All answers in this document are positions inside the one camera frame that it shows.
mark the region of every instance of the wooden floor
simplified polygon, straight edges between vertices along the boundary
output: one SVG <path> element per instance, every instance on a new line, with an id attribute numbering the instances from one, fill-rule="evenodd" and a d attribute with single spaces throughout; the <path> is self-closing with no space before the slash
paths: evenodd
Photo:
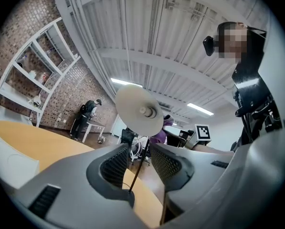
<path id="1" fill-rule="evenodd" d="M 47 129 L 48 131 L 63 135 L 65 137 L 70 138 L 69 132 L 67 131 L 56 131 L 56 130 L 50 130 Z M 84 136 L 84 133 L 81 133 L 79 137 L 79 142 L 82 141 Z M 103 134 L 103 136 L 106 138 L 105 141 L 102 144 L 98 144 L 97 140 L 99 137 L 99 133 L 90 133 L 87 135 L 87 138 L 84 142 L 85 145 L 92 147 L 93 149 L 98 149 L 102 147 L 106 147 L 109 145 L 114 145 L 118 141 L 118 137 L 112 136 L 111 134 Z M 135 161 L 133 165 L 130 164 L 129 169 L 135 174 L 138 166 L 139 166 L 140 161 Z M 151 191 L 157 196 L 159 201 L 163 204 L 163 198 L 164 198 L 164 185 L 161 182 L 158 174 L 156 173 L 154 167 L 151 165 L 148 166 L 148 163 L 143 162 L 143 165 L 141 167 L 141 170 L 138 174 L 138 177 L 144 182 L 146 186 L 148 186 Z"/>

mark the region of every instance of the person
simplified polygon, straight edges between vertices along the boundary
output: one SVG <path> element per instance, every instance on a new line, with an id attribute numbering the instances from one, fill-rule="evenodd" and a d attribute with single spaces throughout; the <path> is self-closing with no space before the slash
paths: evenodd
<path id="1" fill-rule="evenodd" d="M 81 106 L 70 130 L 70 137 L 75 141 L 78 140 L 78 137 L 82 129 L 85 127 L 87 121 L 94 117 L 97 105 L 102 106 L 101 99 L 97 99 L 96 101 L 88 100 L 84 105 Z"/>
<path id="2" fill-rule="evenodd" d="M 232 145 L 233 152 L 259 136 L 263 123 L 269 117 L 264 114 L 265 107 L 270 106 L 273 119 L 279 119 L 269 89 L 258 73 L 264 55 L 265 38 L 266 31 L 241 22 L 228 21 L 218 25 L 214 38 L 207 36 L 203 41 L 207 56 L 217 52 L 219 58 L 237 64 L 232 74 L 236 89 L 234 99 L 239 107 L 235 115 L 241 117 L 243 131 L 238 142 Z M 275 123 L 275 128 L 281 128 L 280 121 Z"/>

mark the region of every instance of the table leg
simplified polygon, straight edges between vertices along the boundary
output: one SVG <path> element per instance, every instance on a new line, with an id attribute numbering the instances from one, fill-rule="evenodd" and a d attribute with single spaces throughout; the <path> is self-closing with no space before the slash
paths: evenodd
<path id="1" fill-rule="evenodd" d="M 92 126 L 91 124 L 88 124 L 88 127 L 87 127 L 87 130 L 86 130 L 86 132 L 85 132 L 85 135 L 84 135 L 84 138 L 83 138 L 82 143 L 84 143 L 84 142 L 85 142 L 86 137 L 87 137 L 87 135 L 88 135 L 88 134 L 89 134 L 89 132 L 90 132 L 91 126 Z"/>
<path id="2" fill-rule="evenodd" d="M 104 132 L 105 127 L 102 128 L 100 136 L 98 137 L 98 140 L 100 139 L 100 137 L 102 136 L 103 132 Z"/>

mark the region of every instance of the black pants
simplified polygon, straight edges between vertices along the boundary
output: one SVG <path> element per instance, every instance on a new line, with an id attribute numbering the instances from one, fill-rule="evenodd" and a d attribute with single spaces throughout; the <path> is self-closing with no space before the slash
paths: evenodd
<path id="1" fill-rule="evenodd" d="M 70 130 L 70 134 L 73 135 L 74 138 L 78 138 L 83 128 L 86 126 L 88 118 L 80 115 L 74 121 L 74 124 Z"/>

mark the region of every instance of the small white desk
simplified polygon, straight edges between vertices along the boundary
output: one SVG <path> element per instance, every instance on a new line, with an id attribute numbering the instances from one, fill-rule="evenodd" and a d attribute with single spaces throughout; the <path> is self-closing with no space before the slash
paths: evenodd
<path id="1" fill-rule="evenodd" d="M 84 138 L 83 138 L 83 140 L 82 140 L 82 143 L 85 142 L 86 137 L 87 137 L 87 135 L 89 134 L 90 129 L 91 129 L 92 126 L 96 126 L 96 127 L 102 128 L 101 133 L 100 133 L 100 135 L 99 135 L 99 138 L 100 138 L 100 136 L 102 136 L 102 134 L 103 134 L 103 132 L 104 132 L 104 129 L 105 129 L 105 126 L 102 126 L 100 123 L 98 123 L 98 122 L 96 122 L 96 121 L 89 120 L 89 121 L 87 121 L 87 124 L 88 124 L 88 127 L 87 127 L 87 130 L 86 130 L 86 132 L 85 132 L 85 135 L 84 135 Z"/>

